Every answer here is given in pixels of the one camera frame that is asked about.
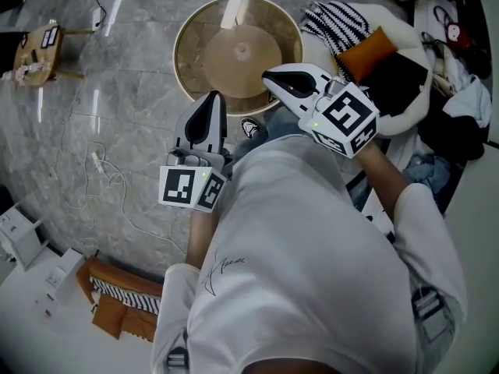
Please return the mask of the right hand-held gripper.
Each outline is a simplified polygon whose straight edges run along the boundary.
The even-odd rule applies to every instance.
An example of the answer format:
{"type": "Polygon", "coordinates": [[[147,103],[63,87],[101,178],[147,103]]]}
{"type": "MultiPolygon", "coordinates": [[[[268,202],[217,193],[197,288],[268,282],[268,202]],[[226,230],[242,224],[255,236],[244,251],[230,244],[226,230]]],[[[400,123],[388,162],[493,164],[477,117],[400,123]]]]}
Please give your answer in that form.
{"type": "Polygon", "coordinates": [[[304,115],[299,120],[301,130],[344,157],[353,158],[378,134],[380,112],[373,102],[354,83],[331,79],[317,65],[275,66],[263,73],[262,80],[291,112],[299,118],[304,115]]]}

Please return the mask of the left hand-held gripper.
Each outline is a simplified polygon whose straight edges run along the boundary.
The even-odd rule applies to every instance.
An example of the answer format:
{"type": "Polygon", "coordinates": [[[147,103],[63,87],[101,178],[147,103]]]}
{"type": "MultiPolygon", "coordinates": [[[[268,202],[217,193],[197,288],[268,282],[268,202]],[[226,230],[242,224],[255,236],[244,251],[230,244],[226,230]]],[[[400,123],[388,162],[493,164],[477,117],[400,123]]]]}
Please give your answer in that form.
{"type": "Polygon", "coordinates": [[[169,151],[167,164],[160,167],[158,202],[212,212],[232,178],[232,155],[222,149],[226,137],[225,99],[212,90],[193,102],[176,124],[178,148],[169,151]]]}

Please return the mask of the person's left forearm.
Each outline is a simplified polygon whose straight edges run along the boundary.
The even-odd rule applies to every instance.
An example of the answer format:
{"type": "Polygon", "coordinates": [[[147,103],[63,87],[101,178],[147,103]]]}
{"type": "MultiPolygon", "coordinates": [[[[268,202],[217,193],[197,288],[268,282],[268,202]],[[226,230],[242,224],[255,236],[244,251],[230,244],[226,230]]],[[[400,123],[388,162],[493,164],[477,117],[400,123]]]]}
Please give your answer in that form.
{"type": "Polygon", "coordinates": [[[219,221],[218,209],[210,213],[193,211],[190,219],[186,263],[201,269],[219,221]]]}

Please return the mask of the person's right forearm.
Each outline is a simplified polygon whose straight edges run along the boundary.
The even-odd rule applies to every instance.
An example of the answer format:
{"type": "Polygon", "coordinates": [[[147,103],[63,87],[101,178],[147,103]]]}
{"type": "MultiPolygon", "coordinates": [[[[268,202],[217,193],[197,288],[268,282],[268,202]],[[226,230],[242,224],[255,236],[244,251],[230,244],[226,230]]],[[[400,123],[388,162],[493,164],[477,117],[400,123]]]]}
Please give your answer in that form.
{"type": "Polygon", "coordinates": [[[356,160],[374,188],[385,213],[394,223],[396,204],[409,182],[374,141],[368,142],[357,153],[356,160]]]}

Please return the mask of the person's blue jeans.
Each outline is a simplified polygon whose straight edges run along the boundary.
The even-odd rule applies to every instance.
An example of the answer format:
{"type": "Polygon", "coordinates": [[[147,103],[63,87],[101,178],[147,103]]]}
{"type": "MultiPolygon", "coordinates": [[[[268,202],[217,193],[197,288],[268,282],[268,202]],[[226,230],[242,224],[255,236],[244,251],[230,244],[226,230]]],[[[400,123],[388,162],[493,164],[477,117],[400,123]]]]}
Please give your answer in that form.
{"type": "Polygon", "coordinates": [[[310,134],[304,132],[298,126],[298,118],[284,105],[279,105],[273,110],[266,111],[264,113],[264,124],[261,125],[267,130],[267,134],[254,139],[246,137],[241,143],[238,143],[232,155],[234,162],[240,161],[257,147],[283,136],[307,136],[310,138],[310,134]]]}

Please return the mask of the person's left shoe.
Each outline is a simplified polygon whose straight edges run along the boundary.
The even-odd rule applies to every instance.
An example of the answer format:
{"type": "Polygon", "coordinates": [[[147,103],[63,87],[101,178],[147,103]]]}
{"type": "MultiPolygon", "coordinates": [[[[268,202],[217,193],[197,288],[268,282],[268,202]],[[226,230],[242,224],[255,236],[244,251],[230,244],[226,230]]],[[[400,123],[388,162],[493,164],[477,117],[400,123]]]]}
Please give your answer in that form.
{"type": "Polygon", "coordinates": [[[243,118],[240,125],[244,135],[248,139],[254,139],[267,134],[267,130],[253,118],[243,118]]]}

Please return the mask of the orange cushion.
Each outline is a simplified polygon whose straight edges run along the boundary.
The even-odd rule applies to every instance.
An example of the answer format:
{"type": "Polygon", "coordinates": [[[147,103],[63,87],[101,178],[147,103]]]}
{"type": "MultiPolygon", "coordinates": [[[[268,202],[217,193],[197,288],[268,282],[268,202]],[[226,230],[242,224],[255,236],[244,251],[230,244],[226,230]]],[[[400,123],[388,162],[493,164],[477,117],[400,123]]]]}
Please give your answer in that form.
{"type": "Polygon", "coordinates": [[[379,26],[361,43],[342,52],[336,62],[343,77],[359,85],[381,62],[397,51],[397,47],[379,26]]]}

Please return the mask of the black white zigzag blanket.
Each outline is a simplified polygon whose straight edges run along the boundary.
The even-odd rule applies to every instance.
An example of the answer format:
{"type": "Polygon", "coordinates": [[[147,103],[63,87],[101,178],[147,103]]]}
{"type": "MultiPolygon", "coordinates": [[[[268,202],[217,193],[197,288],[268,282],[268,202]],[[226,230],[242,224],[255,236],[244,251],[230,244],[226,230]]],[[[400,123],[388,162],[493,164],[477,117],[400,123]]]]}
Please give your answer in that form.
{"type": "Polygon", "coordinates": [[[300,30],[318,37],[325,44],[341,78],[356,82],[339,55],[373,33],[370,24],[357,10],[345,2],[314,2],[305,10],[300,30]]]}

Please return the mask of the black clothes pile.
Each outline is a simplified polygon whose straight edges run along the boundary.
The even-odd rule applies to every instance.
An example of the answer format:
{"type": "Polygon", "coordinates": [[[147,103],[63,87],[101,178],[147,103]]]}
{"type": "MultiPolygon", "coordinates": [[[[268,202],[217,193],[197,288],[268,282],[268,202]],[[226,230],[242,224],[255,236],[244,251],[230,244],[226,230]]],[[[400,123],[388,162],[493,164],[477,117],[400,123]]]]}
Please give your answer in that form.
{"type": "Polygon", "coordinates": [[[483,132],[471,116],[452,118],[444,112],[447,102],[444,95],[431,89],[429,111],[417,125],[420,139],[451,163],[480,159],[484,154],[483,132]]]}

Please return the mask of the person's white t-shirt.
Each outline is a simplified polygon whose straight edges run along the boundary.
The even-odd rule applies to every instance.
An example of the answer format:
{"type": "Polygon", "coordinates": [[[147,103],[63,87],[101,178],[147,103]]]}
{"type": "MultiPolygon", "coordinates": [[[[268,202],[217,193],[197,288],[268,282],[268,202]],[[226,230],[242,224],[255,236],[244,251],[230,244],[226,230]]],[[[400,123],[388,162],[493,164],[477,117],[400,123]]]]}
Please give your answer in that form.
{"type": "Polygon", "coordinates": [[[283,136],[235,165],[218,215],[202,268],[165,273],[153,374],[432,374],[466,320],[425,185],[409,182],[387,238],[330,150],[283,136]]]}

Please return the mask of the white cloth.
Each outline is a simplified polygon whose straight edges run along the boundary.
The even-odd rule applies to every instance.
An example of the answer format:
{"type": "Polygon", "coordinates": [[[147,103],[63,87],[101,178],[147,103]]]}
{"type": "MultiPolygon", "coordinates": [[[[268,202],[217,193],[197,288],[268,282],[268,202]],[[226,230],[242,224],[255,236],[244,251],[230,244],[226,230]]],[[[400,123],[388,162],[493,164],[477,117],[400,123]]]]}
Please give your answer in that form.
{"type": "Polygon", "coordinates": [[[443,111],[452,118],[469,116],[480,129],[485,129],[492,114],[490,93],[477,76],[471,75],[464,88],[448,100],[443,111]]]}

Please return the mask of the black white striped throw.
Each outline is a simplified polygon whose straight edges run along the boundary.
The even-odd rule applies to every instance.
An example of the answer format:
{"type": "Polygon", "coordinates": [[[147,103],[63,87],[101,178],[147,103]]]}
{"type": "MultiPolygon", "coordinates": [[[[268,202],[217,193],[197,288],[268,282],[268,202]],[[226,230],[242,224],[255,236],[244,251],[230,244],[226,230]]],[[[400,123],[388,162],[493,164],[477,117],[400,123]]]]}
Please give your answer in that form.
{"type": "Polygon", "coordinates": [[[90,277],[90,283],[92,284],[94,290],[99,291],[101,294],[113,297],[125,306],[140,309],[144,312],[150,312],[155,315],[159,314],[161,304],[161,298],[159,296],[127,290],[106,281],[97,279],[96,277],[90,277]]]}

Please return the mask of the small wooden table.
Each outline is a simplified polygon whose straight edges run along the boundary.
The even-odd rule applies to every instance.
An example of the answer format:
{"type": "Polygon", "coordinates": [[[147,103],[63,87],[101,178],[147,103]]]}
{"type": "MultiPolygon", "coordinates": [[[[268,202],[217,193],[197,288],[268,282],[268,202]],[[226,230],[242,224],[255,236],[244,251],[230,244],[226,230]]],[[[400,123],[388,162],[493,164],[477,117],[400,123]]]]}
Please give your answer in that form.
{"type": "Polygon", "coordinates": [[[62,42],[68,36],[87,36],[94,33],[95,31],[92,29],[68,30],[57,22],[53,22],[24,35],[16,49],[13,69],[17,69],[21,65],[47,62],[50,65],[50,74],[42,78],[40,82],[17,83],[25,86],[43,86],[47,81],[55,79],[57,76],[83,79],[84,75],[81,73],[59,68],[62,42]]]}

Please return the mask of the orange sofa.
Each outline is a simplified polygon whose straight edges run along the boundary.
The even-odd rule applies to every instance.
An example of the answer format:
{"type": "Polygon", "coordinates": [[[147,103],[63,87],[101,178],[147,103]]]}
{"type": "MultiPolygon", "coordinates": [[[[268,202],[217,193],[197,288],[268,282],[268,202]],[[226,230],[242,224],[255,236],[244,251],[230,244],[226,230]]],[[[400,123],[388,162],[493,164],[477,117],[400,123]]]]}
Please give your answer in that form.
{"type": "Polygon", "coordinates": [[[93,324],[118,340],[123,332],[152,341],[157,328],[157,316],[150,312],[123,305],[111,296],[94,290],[90,277],[139,293],[161,297],[162,285],[122,270],[97,257],[90,257],[80,267],[76,281],[93,307],[93,324]]]}

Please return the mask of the white side cabinet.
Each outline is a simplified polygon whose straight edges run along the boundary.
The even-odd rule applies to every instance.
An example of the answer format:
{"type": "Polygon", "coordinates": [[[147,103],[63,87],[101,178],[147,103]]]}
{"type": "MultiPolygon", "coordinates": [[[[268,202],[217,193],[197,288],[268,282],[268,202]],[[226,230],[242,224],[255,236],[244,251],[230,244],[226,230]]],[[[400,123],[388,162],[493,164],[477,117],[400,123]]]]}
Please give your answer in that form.
{"type": "Polygon", "coordinates": [[[0,215],[0,246],[16,260],[24,271],[48,245],[48,240],[41,241],[37,229],[42,219],[32,221],[14,204],[0,215]]]}

